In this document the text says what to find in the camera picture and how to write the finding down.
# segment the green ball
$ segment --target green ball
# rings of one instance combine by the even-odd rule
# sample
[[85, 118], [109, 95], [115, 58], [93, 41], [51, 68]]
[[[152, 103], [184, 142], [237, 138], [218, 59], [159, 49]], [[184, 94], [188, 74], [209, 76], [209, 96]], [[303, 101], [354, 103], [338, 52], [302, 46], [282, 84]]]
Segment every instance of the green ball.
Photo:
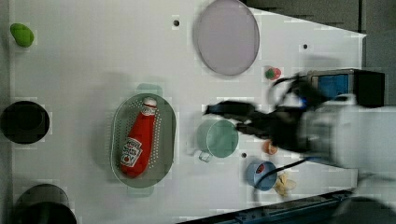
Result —
[[23, 48], [29, 48], [35, 40], [33, 32], [29, 29], [29, 27], [23, 24], [12, 24], [10, 27], [10, 31], [12, 33], [12, 36], [14, 36], [17, 44]]

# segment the red ketchup bottle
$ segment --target red ketchup bottle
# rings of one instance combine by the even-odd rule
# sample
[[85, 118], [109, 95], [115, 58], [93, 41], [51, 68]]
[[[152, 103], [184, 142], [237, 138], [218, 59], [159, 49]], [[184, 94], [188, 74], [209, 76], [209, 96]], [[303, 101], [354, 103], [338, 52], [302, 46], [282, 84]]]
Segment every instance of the red ketchup bottle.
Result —
[[122, 150], [121, 170], [130, 177], [141, 175], [148, 166], [157, 102], [145, 98], [143, 109], [134, 122]]

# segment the white table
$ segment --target white table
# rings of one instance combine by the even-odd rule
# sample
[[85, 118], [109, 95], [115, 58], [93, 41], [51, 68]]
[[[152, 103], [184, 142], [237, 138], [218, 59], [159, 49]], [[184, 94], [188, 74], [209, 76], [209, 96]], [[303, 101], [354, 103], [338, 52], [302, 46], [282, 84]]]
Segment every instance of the white table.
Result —
[[[10, 39], [12, 101], [38, 102], [51, 115], [43, 141], [13, 144], [14, 201], [37, 183], [52, 183], [66, 191], [84, 224], [174, 223], [282, 202], [271, 189], [254, 203], [243, 179], [250, 160], [269, 160], [261, 140], [240, 135], [231, 157], [198, 160], [191, 142], [203, 106], [233, 98], [268, 110], [265, 65], [287, 75], [360, 68], [362, 35], [252, 9], [261, 30], [259, 56], [244, 74], [226, 78], [204, 66], [192, 42], [193, 23], [209, 3], [11, 0], [10, 21], [28, 24], [36, 37], [29, 49]], [[139, 198], [112, 174], [109, 141], [117, 107], [142, 82], [162, 86], [177, 113], [177, 139], [170, 173]], [[271, 160], [279, 166], [298, 155], [280, 150]], [[297, 188], [289, 200], [356, 185], [356, 171], [309, 162], [292, 168], [290, 178]]]

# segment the green cup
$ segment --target green cup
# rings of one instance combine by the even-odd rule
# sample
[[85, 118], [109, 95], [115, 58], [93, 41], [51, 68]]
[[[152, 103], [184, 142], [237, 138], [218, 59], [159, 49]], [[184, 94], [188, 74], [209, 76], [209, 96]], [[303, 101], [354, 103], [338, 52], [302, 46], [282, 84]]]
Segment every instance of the green cup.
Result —
[[230, 121], [207, 119], [197, 131], [197, 144], [202, 150], [199, 159], [209, 162], [213, 156], [226, 158], [233, 154], [238, 140], [238, 131]]

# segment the gray floor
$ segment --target gray floor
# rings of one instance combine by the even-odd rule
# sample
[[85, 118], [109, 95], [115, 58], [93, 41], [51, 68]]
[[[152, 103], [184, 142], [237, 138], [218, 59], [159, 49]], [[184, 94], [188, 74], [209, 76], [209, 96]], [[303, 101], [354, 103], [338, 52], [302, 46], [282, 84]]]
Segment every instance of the gray floor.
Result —
[[247, 5], [368, 35], [396, 29], [395, 0], [247, 0]]

